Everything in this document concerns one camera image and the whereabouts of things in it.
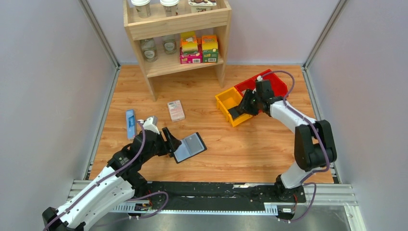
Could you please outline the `black leather card holder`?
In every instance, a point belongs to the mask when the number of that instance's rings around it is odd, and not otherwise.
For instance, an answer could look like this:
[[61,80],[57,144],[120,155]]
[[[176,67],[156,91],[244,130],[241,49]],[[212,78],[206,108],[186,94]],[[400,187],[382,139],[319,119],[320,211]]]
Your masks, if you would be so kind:
[[207,150],[202,137],[198,132],[181,139],[181,145],[170,154],[177,164]]

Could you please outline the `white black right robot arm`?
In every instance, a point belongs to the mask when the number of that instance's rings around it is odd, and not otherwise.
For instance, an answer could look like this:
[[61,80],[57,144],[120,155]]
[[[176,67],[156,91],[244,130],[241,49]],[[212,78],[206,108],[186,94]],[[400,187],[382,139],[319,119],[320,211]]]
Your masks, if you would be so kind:
[[285,189],[301,186],[313,174],[328,171],[337,159],[330,123],[312,119],[292,107],[286,97],[276,96],[268,80],[257,81],[253,90],[246,89],[237,110],[253,116],[263,112],[294,133],[295,161],[277,179]]

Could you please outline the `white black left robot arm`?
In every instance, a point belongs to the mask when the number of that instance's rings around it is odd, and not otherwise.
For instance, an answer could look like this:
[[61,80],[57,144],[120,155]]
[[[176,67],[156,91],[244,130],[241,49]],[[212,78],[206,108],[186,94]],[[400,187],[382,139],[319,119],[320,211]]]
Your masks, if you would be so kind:
[[173,155],[182,146],[167,128],[142,129],[108,161],[100,174],[64,205],[42,213],[46,231],[88,231],[117,205],[140,193],[141,166],[154,156]]

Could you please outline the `red plastic bin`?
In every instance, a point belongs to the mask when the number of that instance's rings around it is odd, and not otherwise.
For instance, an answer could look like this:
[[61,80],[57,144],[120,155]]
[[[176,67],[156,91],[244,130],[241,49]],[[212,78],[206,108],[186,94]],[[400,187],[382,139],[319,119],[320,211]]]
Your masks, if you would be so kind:
[[249,78],[243,82],[240,82],[234,86],[234,88],[238,91],[238,93],[243,97],[246,90],[254,90],[255,89],[255,82],[256,78]]
[[255,81],[259,76],[263,78],[263,80],[269,80],[271,84],[271,88],[275,93],[275,96],[282,96],[284,97],[286,93],[288,92],[287,85],[277,76],[276,73],[270,74],[271,70],[268,69],[262,73],[259,73],[257,76],[253,77],[252,80],[252,85],[249,87],[249,89],[254,90],[255,89]]

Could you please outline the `red plastic bin far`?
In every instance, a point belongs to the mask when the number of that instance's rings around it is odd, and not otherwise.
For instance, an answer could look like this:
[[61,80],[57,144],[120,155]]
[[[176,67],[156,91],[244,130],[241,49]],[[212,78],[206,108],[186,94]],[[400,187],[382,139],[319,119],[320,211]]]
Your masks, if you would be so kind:
[[252,80],[252,85],[249,87],[249,89],[254,90],[255,89],[255,81],[259,76],[263,78],[263,80],[269,80],[271,84],[271,88],[275,93],[275,96],[282,96],[284,97],[286,93],[288,92],[287,85],[277,76],[276,73],[270,74],[271,70],[268,69],[262,73],[259,73],[257,76],[253,77]]

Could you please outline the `blue toothpaste box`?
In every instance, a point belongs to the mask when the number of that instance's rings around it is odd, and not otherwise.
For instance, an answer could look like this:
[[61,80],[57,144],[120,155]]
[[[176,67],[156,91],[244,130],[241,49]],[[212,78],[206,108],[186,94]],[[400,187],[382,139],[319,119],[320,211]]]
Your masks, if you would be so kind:
[[132,140],[137,135],[137,125],[134,110],[133,109],[127,110],[125,116],[126,116],[127,139]]

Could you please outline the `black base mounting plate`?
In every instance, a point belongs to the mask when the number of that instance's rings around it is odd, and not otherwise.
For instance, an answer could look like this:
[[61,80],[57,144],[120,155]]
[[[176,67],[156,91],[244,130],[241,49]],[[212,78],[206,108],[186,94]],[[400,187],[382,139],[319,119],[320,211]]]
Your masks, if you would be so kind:
[[261,211],[265,203],[306,202],[303,187],[288,192],[274,184],[151,181],[134,198],[148,196],[153,209],[166,202],[166,210]]

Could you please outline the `green orange snack box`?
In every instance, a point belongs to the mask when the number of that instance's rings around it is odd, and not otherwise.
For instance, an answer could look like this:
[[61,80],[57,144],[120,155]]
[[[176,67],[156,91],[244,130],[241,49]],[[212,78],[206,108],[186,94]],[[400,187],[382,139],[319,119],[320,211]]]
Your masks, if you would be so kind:
[[203,35],[201,37],[203,63],[218,62],[218,40],[216,35]]

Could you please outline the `glass jar right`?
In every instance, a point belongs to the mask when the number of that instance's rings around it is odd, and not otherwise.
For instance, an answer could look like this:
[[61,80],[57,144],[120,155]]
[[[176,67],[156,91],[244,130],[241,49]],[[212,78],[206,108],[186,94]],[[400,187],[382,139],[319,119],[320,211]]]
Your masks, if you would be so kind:
[[162,44],[166,54],[174,54],[177,51],[175,35],[162,36]]

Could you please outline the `glass jar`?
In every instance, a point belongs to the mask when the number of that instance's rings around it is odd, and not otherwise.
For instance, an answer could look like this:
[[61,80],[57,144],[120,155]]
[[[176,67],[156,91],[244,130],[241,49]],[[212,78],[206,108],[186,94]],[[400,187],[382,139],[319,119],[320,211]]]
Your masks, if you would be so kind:
[[140,46],[146,61],[154,62],[157,60],[157,49],[153,38],[141,39]]
[[162,44],[166,54],[174,54],[177,51],[175,35],[162,36]]

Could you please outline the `glass jar left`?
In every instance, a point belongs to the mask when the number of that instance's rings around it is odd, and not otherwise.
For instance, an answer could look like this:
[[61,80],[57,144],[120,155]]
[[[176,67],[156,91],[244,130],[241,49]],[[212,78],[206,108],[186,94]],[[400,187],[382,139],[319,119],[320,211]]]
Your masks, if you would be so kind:
[[157,49],[153,38],[141,39],[140,46],[146,61],[154,62],[157,60]]

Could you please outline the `wooden two-tier shelf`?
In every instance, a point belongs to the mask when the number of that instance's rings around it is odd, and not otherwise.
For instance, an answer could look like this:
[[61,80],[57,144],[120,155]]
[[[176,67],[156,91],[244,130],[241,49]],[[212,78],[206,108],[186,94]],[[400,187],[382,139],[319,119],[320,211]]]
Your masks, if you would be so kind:
[[[147,84],[153,101],[157,94],[153,87],[153,78],[183,71],[214,66],[215,75],[220,87],[225,86],[227,54],[229,48],[232,8],[228,1],[218,0],[216,6],[206,12],[193,13],[186,0],[178,4],[178,15],[167,17],[160,3],[151,5],[151,16],[141,18],[134,7],[130,7],[127,0],[123,1],[124,29],[127,38],[137,58],[140,70]],[[219,46],[219,60],[217,63],[181,64],[179,58],[180,34],[188,31],[213,29]],[[160,39],[165,35],[176,37],[176,52],[167,54],[162,41],[156,45],[157,60],[148,62],[144,59],[140,41],[143,39]]]

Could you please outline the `white lidded cup middle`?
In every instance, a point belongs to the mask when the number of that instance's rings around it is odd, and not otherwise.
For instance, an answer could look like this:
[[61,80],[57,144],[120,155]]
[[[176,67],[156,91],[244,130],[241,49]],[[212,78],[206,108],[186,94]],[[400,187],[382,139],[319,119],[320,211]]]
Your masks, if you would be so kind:
[[166,17],[178,15],[179,0],[160,0],[160,3],[164,8]]

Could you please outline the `white lidded cup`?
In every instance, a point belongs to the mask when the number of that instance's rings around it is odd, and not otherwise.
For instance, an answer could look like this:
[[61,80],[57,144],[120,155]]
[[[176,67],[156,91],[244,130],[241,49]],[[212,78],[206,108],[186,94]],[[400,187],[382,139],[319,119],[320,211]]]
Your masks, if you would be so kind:
[[178,15],[179,0],[160,0],[160,3],[164,8],[166,17]]
[[131,0],[140,18],[151,16],[150,0]]

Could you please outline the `white lidded cup left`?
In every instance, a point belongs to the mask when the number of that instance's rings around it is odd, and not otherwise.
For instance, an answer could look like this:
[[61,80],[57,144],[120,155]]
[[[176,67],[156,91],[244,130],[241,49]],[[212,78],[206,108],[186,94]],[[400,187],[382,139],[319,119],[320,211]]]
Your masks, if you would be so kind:
[[150,0],[131,0],[140,18],[151,16]]

